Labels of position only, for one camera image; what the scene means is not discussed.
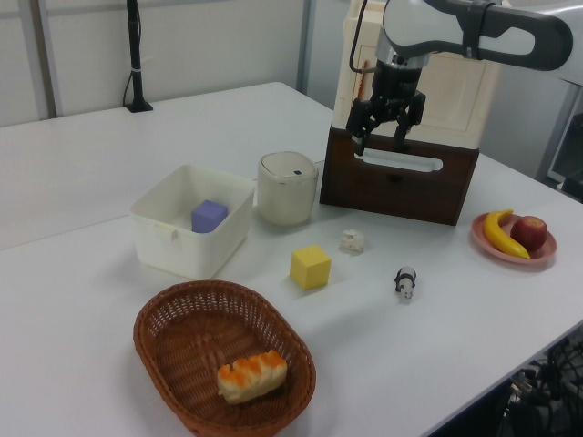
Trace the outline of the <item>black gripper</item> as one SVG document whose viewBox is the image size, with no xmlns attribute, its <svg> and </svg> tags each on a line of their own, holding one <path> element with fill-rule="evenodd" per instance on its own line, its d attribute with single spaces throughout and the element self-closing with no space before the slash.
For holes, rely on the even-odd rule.
<svg viewBox="0 0 583 437">
<path fill-rule="evenodd" d="M 346 123 L 356 156 L 363 155 L 375 121 L 397 121 L 394 150 L 404 151 L 406 135 L 421 123 L 424 113 L 426 96 L 417 90 L 421 73 L 421 68 L 376 64 L 371 100 L 356 98 Z"/>
</svg>

